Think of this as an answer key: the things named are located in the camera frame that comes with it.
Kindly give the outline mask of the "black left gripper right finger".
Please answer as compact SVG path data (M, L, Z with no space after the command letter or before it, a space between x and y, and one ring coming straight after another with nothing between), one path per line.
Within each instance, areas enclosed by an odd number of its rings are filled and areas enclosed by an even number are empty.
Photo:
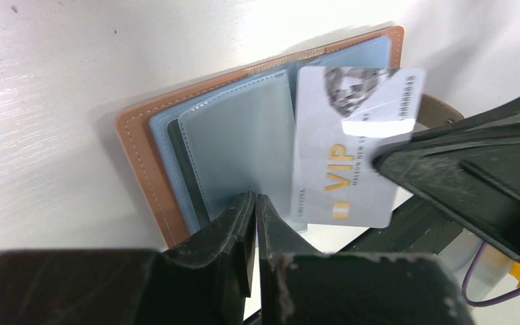
M286 283L286 272L296 256L323 259L316 249L294 231L278 214L271 199L259 194L255 202L259 268L261 279L262 324L330 324L332 308L322 297L310 297L313 288L301 286L300 306Z

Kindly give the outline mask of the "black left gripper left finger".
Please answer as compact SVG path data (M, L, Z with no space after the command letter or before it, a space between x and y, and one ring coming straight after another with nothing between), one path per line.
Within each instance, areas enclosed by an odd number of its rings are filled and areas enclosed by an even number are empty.
M242 324L255 258L254 192L174 248L155 256L136 324Z

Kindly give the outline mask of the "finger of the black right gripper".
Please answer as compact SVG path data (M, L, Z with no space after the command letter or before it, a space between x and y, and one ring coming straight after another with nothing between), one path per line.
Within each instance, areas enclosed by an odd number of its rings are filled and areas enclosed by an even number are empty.
M465 118L451 105L423 95L417 122L426 127L414 133L413 142L426 141L449 133L520 123L520 97L492 110Z
M373 164L520 263L520 113L406 144Z

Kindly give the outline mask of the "tan leather card holder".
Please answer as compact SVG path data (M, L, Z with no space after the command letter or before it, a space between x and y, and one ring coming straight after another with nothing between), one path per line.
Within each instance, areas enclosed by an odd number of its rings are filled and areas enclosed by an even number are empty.
M241 68L130 108L116 131L169 248L243 192L267 194L289 221L297 72L344 64L397 68L390 26Z

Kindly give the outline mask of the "silver VIP card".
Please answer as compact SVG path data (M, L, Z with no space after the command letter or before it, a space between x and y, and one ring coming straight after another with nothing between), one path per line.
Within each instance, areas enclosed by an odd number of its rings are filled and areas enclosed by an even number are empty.
M397 186L373 161L410 141L425 79L418 68L299 70L292 220L367 228L390 224Z

